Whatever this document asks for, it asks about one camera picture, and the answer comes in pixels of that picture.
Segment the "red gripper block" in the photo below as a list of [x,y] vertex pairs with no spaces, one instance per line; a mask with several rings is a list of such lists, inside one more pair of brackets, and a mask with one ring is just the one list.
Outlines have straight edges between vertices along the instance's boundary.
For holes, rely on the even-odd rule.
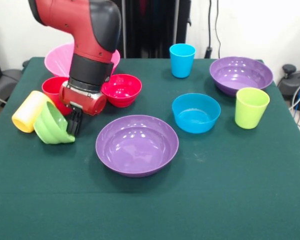
[[[95,116],[102,112],[107,103],[107,97],[101,93],[91,93],[71,87],[68,83],[62,83],[59,90],[59,99],[66,106],[81,109],[85,114]],[[72,110],[67,115],[68,134],[76,136],[80,130],[83,119],[83,112]]]

